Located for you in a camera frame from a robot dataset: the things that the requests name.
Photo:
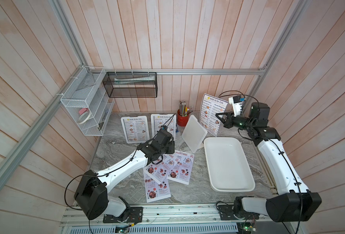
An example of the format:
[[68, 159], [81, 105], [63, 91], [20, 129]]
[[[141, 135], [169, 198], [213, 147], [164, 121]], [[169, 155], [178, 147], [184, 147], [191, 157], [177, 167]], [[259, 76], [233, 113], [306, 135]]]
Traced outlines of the pink special menu sheet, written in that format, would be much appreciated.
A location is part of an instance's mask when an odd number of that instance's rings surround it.
[[160, 160], [156, 160], [144, 167], [143, 172], [157, 184], [162, 184], [179, 161], [179, 157], [175, 154], [164, 154]]
[[156, 181], [144, 173], [144, 182], [147, 203], [171, 197], [171, 191], [167, 179], [165, 179], [161, 184], [157, 184]]
[[168, 180], [189, 185], [195, 155], [182, 151], [175, 151], [174, 156], [177, 156], [179, 162], [169, 172]]

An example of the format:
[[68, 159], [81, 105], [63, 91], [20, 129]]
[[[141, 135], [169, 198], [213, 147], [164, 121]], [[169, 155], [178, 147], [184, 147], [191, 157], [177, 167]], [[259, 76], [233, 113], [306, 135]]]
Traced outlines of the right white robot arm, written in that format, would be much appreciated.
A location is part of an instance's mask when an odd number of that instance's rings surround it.
[[245, 130], [266, 160], [275, 180], [277, 196], [271, 199], [236, 197], [233, 211], [237, 219], [265, 215], [274, 222], [308, 221], [322, 203], [318, 193], [311, 192], [299, 177], [284, 149], [278, 131], [268, 126], [270, 108], [267, 104], [254, 102], [248, 117], [242, 115], [243, 99], [229, 99], [233, 110], [217, 113], [216, 117], [225, 128]]

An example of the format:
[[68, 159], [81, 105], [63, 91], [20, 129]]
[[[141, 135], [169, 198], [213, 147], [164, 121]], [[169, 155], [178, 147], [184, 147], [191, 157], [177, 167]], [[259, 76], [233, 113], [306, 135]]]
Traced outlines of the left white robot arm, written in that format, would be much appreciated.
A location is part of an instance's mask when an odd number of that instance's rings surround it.
[[129, 204], [122, 197], [108, 194], [126, 177], [135, 171], [163, 159], [165, 154], [174, 153], [174, 138], [167, 130], [161, 129], [157, 134], [141, 143], [125, 159], [102, 171], [86, 171], [80, 175], [80, 183], [74, 199], [88, 220], [101, 215], [111, 215], [121, 222], [127, 221], [131, 215]]

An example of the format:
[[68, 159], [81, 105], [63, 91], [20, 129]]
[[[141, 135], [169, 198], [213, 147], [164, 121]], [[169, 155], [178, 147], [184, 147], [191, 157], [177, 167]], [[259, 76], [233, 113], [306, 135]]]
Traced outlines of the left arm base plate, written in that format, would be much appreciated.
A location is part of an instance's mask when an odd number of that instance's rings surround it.
[[125, 211], [119, 216], [104, 215], [103, 223], [114, 223], [114, 224], [126, 224], [126, 223], [140, 223], [143, 216], [143, 207], [131, 207], [126, 208]]

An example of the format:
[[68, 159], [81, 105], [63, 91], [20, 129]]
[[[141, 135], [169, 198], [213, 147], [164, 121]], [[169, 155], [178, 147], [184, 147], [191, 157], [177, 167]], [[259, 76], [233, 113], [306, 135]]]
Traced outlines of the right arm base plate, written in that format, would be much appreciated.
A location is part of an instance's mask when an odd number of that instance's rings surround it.
[[216, 209], [219, 212], [220, 219], [222, 221], [229, 221], [229, 220], [258, 220], [259, 219], [259, 214], [256, 213], [245, 213], [244, 215], [242, 214], [234, 214], [234, 206], [233, 205], [228, 205], [225, 203], [219, 203], [216, 204]]

